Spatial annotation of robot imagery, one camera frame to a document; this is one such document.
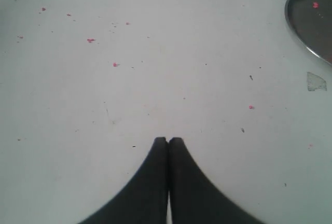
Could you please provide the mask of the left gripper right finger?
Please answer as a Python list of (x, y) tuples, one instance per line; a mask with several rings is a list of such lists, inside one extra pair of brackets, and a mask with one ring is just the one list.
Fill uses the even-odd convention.
[(184, 141), (169, 141), (169, 192), (173, 223), (261, 223), (221, 193), (204, 175)]

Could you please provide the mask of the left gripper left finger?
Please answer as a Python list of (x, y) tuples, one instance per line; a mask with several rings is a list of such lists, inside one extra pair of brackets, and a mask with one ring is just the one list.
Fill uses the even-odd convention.
[(168, 142), (157, 137), (129, 182), (82, 223), (166, 223), (167, 210)]

